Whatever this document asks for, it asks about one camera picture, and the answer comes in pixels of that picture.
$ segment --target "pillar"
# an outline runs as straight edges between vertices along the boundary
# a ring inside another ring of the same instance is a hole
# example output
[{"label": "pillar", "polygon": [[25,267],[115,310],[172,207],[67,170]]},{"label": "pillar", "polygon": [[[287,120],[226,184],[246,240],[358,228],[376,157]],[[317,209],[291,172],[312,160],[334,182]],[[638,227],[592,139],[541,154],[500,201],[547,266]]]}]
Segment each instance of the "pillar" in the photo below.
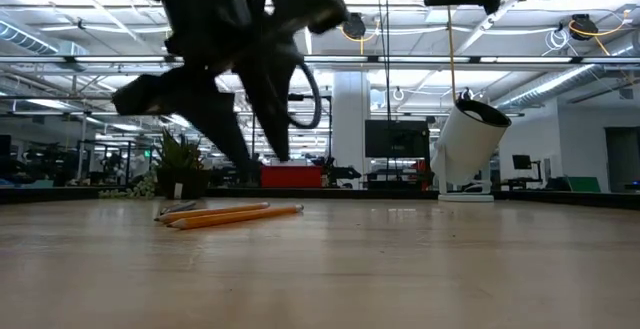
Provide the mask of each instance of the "pillar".
[{"label": "pillar", "polygon": [[332,155],[336,166],[352,166],[362,174],[359,180],[344,180],[353,189],[364,189],[361,182],[371,167],[364,156],[364,122],[369,119],[371,85],[366,72],[336,72],[333,84]]}]

